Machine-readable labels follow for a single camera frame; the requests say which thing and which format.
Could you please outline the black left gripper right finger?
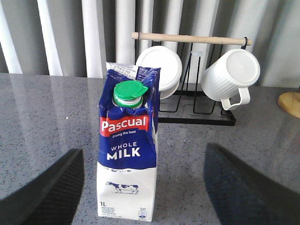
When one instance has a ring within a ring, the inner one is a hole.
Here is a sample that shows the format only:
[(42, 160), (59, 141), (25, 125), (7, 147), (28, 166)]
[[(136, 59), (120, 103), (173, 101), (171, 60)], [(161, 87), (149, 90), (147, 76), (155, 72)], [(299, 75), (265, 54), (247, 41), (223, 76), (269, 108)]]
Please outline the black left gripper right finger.
[(203, 177), (223, 225), (298, 225), (300, 195), (261, 174), (229, 150), (208, 143)]

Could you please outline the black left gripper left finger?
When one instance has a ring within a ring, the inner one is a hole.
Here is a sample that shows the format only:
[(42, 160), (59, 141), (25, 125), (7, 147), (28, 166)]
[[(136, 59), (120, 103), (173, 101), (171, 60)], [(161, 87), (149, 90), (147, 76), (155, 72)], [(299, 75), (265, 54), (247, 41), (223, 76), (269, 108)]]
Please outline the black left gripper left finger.
[(0, 202), (2, 225), (70, 225), (84, 185), (82, 149), (71, 149)]

